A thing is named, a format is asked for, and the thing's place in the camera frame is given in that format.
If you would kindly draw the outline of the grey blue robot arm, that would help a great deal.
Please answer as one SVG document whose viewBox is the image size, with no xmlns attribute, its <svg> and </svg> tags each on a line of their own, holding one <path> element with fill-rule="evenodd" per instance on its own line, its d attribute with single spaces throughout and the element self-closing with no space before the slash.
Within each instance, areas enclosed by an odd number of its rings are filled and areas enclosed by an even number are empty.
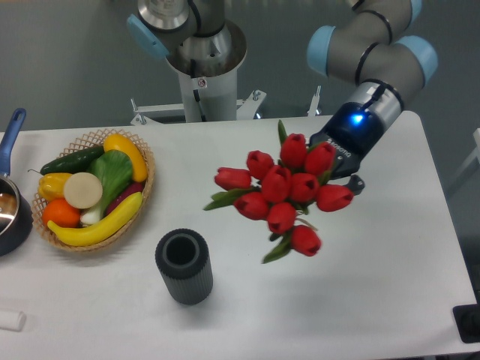
<svg viewBox="0 0 480 360">
<path fill-rule="evenodd" d="M 347 26 L 324 25 L 307 45 L 312 70 L 355 85 L 310 143 L 334 146 L 333 178 L 348 178 L 348 188 L 360 194 L 360 163 L 427 85 L 438 57 L 426 40 L 405 35 L 422 9 L 420 1 L 351 1 L 350 7 L 355 18 Z M 247 44 L 226 18 L 222 1 L 139 1 L 127 28 L 139 48 L 178 74 L 188 122 L 254 115 L 252 102 L 237 103 L 237 70 Z"/>
</svg>

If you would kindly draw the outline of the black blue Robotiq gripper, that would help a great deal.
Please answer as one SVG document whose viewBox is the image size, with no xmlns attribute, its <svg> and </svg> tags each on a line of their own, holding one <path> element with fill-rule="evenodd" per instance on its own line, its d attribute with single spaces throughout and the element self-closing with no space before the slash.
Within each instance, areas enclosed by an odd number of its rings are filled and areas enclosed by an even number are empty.
<svg viewBox="0 0 480 360">
<path fill-rule="evenodd" d="M 349 176 L 343 186 L 358 196 L 365 189 L 364 180 L 354 174 L 370 150 L 386 132 L 380 117 L 360 103 L 348 102 L 310 137 L 309 145 L 329 143 L 335 150 L 332 179 Z"/>
</svg>

